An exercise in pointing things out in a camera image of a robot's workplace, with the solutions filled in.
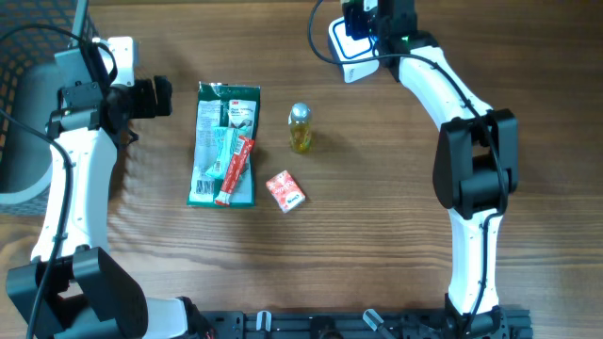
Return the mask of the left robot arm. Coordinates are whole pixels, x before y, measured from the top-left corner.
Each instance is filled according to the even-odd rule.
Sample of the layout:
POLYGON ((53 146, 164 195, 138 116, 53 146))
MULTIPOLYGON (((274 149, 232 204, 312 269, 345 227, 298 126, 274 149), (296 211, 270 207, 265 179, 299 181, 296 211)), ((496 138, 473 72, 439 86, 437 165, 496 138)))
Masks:
POLYGON ((27 337, 214 337, 190 299, 146 297, 108 251, 109 186, 122 134, 131 120, 170 115, 171 94, 164 76, 62 90, 42 135, 53 157, 43 229, 30 264, 7 276, 27 337))

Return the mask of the yellow liquid bottle silver cap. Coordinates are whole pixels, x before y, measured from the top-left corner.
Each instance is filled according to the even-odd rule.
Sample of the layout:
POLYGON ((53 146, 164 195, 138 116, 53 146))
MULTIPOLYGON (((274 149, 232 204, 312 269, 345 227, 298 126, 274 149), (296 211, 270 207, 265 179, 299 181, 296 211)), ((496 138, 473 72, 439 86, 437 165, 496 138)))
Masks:
POLYGON ((312 110, 304 103, 295 103, 288 116, 290 146, 296 153, 306 153, 311 146, 312 110))

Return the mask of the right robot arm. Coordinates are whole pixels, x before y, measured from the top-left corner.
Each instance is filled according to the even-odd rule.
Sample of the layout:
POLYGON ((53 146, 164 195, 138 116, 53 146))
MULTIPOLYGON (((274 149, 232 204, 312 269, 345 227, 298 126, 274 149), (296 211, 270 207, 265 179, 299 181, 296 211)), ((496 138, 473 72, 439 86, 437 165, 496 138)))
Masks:
POLYGON ((435 195, 452 229, 452 275, 442 334, 508 338, 498 304, 497 232, 518 183, 518 127, 508 109, 477 98, 450 68, 435 38, 417 27, 412 1, 344 1, 345 32, 374 40, 373 58, 410 90, 439 136, 435 195))

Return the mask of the red sachet stick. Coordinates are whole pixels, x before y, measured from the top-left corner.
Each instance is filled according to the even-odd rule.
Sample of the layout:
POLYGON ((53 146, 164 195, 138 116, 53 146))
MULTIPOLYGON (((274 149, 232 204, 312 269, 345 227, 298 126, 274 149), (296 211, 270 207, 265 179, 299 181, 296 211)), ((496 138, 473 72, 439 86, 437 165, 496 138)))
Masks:
POLYGON ((225 178, 222 182, 220 192, 214 203, 220 206, 228 206, 231 201, 231 197, 235 191, 236 184, 241 176, 241 172, 245 166, 247 158, 249 157, 255 141, 252 138, 239 136, 236 140, 236 146, 226 172, 225 178))

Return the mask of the green white gloves packet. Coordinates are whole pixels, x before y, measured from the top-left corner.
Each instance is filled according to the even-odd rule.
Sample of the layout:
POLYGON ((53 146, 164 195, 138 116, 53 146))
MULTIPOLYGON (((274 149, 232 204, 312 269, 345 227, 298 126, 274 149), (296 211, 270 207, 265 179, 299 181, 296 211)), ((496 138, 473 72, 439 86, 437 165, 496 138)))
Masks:
POLYGON ((217 143, 214 127, 245 129, 247 138, 256 138, 260 115, 261 89, 253 86, 202 83, 199 86, 193 167, 187 205, 214 207, 223 180, 206 176, 214 163, 217 143))

